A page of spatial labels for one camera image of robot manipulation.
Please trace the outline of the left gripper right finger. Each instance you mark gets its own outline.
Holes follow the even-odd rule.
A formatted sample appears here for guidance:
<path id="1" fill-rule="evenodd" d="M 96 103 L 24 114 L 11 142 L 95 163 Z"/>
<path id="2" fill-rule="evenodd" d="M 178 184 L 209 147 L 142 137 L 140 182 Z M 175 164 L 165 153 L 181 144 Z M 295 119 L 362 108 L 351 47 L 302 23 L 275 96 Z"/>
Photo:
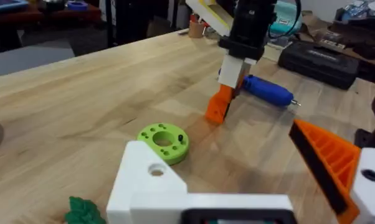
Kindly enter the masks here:
<path id="1" fill-rule="evenodd" d="M 307 121 L 293 121 L 289 136 L 310 169 L 338 223 L 375 223 L 375 130 L 360 131 L 357 146 Z"/>

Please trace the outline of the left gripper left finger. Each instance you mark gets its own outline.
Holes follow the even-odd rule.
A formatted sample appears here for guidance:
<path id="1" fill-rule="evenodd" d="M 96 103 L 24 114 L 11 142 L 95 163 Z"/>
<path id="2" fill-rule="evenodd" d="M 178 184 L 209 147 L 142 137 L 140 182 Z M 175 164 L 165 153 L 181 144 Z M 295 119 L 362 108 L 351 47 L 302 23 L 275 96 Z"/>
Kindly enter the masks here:
<path id="1" fill-rule="evenodd" d="M 110 193 L 106 214 L 109 224 L 132 223 L 130 202 L 142 193 L 187 193 L 187 184 L 143 141 L 126 144 Z"/>

